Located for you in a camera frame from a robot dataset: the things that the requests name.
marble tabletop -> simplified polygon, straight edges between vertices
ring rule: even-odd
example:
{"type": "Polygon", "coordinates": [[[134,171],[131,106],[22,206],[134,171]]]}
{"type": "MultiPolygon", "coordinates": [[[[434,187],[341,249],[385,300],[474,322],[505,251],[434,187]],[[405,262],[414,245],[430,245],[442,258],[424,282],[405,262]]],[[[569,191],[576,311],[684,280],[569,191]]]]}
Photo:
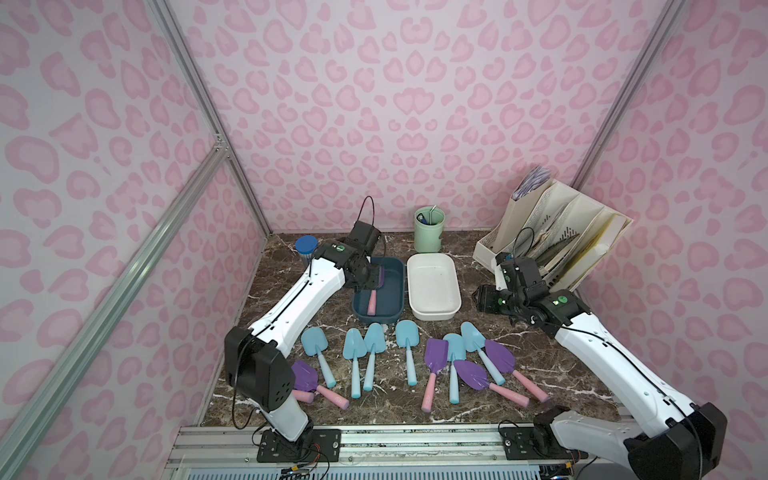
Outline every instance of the marble tabletop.
{"type": "MultiPolygon", "coordinates": [[[[387,350],[376,355],[373,391],[363,391],[360,399],[352,399],[349,386],[352,363],[343,358],[342,349],[348,329],[357,327],[365,335],[366,326],[352,312],[352,290],[340,290],[325,303],[310,322],[310,326],[320,326],[325,331],[328,339],[325,357],[338,382],[333,390],[350,399],[351,406],[343,411],[322,396],[317,396],[315,402],[310,405],[300,403],[316,425],[497,423],[502,419],[526,422],[547,410],[550,405],[539,403],[511,374],[505,375],[507,382],[504,387],[531,397],[531,405],[527,409],[488,389],[479,392],[472,390],[463,382],[460,382],[459,386],[461,402],[453,405],[448,398],[449,376],[446,370],[437,379],[432,413],[422,412],[422,397],[429,377],[429,370],[423,361],[426,339],[442,338],[451,332],[460,333],[459,327],[465,321],[473,322],[487,339],[507,346],[517,359],[518,370],[551,395],[552,400],[548,403],[567,406],[598,419],[619,419],[611,392],[572,353],[538,329],[529,329],[523,323],[511,325],[505,316],[489,315],[475,310],[472,292],[480,284],[493,283],[492,275],[472,260],[475,242],[484,234],[485,232],[480,231],[443,234],[442,252],[453,259],[462,292],[462,307],[452,320],[417,320],[412,315],[406,298],[406,310],[402,318],[415,320],[421,338],[419,345],[413,349],[419,380],[416,386],[411,387],[406,381],[405,349],[396,345],[394,325],[384,326],[387,350]]],[[[304,271],[301,259],[293,249],[293,243],[298,237],[299,235],[271,236],[240,317],[240,326],[248,326],[266,313],[304,271]]],[[[322,242],[340,235],[316,237],[322,242]]],[[[416,254],[413,250],[413,233],[387,233],[386,242],[389,257],[398,257],[406,262],[411,255],[416,254]]],[[[374,255],[381,254],[382,241],[379,241],[374,255]]],[[[309,363],[319,372],[317,358],[308,357],[299,343],[294,346],[289,362],[293,363],[296,359],[309,363]]],[[[482,364],[477,353],[468,353],[467,360],[482,364]]],[[[365,375],[366,364],[367,357],[360,361],[361,376],[365,375]]],[[[232,388],[224,381],[221,373],[201,425],[232,426],[231,398],[232,388]]],[[[249,412],[250,408],[245,405],[244,399],[238,396],[238,425],[246,421],[249,412]]],[[[260,425],[262,421],[260,415],[254,414],[251,425],[260,425]]]]}

blue lid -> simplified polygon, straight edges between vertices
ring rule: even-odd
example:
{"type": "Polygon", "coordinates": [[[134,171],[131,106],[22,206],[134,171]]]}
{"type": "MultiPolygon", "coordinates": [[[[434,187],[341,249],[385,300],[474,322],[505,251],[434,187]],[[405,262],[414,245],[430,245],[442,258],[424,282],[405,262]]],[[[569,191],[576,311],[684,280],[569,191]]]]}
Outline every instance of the blue lid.
{"type": "Polygon", "coordinates": [[[317,248],[317,239],[312,235],[304,235],[296,240],[296,250],[302,255],[310,255],[317,248]]]}

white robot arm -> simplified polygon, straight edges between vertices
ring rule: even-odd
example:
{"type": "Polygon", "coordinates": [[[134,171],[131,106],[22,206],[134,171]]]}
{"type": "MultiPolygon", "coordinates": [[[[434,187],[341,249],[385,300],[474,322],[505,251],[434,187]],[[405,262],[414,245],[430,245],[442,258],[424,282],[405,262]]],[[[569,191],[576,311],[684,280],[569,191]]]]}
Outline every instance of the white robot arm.
{"type": "MultiPolygon", "coordinates": [[[[378,267],[369,256],[379,238],[357,222],[348,237],[325,243],[288,293],[248,329],[225,339],[227,378],[287,442],[306,449],[313,424],[291,395],[294,375],[286,358],[304,327],[339,289],[377,288],[378,267]]],[[[535,261],[495,259],[497,285],[480,286],[481,312],[509,315],[542,328],[573,352],[624,403],[636,423],[591,419],[554,407],[544,435],[566,449],[590,452],[624,465],[641,480],[698,479],[720,460],[725,416],[697,406],[622,346],[573,293],[549,293],[535,261]]]]}

wall panel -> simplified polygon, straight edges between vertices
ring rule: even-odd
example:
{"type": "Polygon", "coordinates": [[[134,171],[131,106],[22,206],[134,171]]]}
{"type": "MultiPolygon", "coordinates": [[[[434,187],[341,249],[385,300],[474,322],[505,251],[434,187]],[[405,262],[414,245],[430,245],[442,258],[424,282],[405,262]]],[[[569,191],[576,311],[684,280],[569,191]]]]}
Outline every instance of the wall panel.
{"type": "Polygon", "coordinates": [[[708,478],[768,467],[768,8],[692,2],[584,192],[635,219],[588,302],[649,367],[729,420],[708,478]]]}
{"type": "Polygon", "coordinates": [[[569,181],[664,2],[170,2],[276,231],[438,203],[491,227],[531,163],[569,181]]]}
{"type": "Polygon", "coordinates": [[[0,5],[0,435],[213,139],[141,0],[0,5]]]}
{"type": "Polygon", "coordinates": [[[263,245],[222,165],[22,478],[159,476],[179,427],[205,408],[263,245]]]}

purple toy shovel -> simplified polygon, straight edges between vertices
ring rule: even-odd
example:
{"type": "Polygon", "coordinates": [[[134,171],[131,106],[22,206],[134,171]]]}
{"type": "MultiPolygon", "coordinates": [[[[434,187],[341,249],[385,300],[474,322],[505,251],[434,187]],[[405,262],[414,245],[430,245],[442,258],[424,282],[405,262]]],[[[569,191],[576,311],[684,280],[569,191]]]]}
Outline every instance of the purple toy shovel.
{"type": "Polygon", "coordinates": [[[312,392],[317,390],[341,410],[349,408],[349,400],[333,390],[328,390],[326,387],[317,384],[317,370],[312,368],[311,365],[308,365],[301,360],[297,360],[290,368],[293,370],[293,374],[296,375],[296,383],[294,385],[296,390],[301,390],[302,392],[312,392]]]}
{"type": "Polygon", "coordinates": [[[448,365],[448,342],[439,339],[428,339],[427,351],[424,354],[424,363],[427,364],[432,373],[429,374],[427,390],[424,391],[422,410],[430,413],[432,411],[432,400],[435,399],[435,380],[437,379],[437,373],[448,365]]]}
{"type": "Polygon", "coordinates": [[[538,388],[538,386],[528,377],[515,370],[515,356],[501,343],[494,342],[493,340],[486,340],[485,353],[488,355],[488,358],[491,359],[493,364],[496,365],[499,372],[511,373],[514,375],[530,393],[533,393],[534,396],[536,396],[539,402],[544,403],[549,400],[548,393],[538,388]]]}
{"type": "Polygon", "coordinates": [[[453,366],[456,368],[458,376],[462,377],[464,383],[475,390],[491,389],[501,396],[504,396],[520,406],[528,407],[530,399],[527,396],[520,395],[517,392],[507,390],[503,386],[488,381],[488,374],[480,365],[476,365],[466,360],[455,360],[453,366]]]}

